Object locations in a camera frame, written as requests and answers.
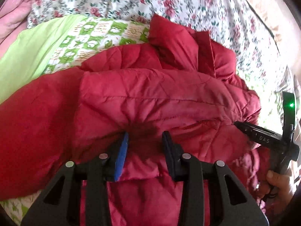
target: red jacket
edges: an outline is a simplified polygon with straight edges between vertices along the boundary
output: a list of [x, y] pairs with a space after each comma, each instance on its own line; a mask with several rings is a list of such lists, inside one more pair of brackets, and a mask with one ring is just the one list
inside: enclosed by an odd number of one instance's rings
[[200, 160], [225, 161], [252, 192], [259, 155], [233, 123], [255, 124], [260, 102], [235, 68], [208, 32], [155, 15], [149, 43], [41, 76], [0, 105], [0, 200], [42, 189], [66, 161], [92, 159], [125, 130], [123, 174], [108, 185], [113, 225], [177, 224], [182, 184], [167, 173], [165, 130]]

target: quilted fabric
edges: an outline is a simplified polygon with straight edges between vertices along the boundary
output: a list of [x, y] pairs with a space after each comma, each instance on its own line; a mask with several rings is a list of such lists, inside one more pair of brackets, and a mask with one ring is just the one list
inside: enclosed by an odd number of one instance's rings
[[167, 174], [164, 130], [200, 160], [224, 160], [252, 192], [259, 156], [233, 122], [256, 123], [260, 102], [235, 68], [208, 32], [154, 16], [149, 43], [32, 81], [0, 105], [0, 199], [42, 189], [64, 162], [90, 160], [124, 131], [123, 175], [108, 185], [113, 225], [176, 225], [182, 184]]

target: pink fabric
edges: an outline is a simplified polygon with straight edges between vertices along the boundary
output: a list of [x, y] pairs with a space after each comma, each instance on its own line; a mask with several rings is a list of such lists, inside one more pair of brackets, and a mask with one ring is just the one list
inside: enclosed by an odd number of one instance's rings
[[25, 18], [30, 13], [31, 0], [5, 0], [0, 8], [0, 58], [26, 29]]

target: green fabric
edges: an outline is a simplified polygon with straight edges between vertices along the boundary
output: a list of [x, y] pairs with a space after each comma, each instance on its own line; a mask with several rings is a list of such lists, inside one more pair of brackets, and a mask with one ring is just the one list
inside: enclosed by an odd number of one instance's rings
[[84, 17], [69, 15], [52, 19], [19, 34], [0, 59], [0, 103], [43, 73], [55, 49]]

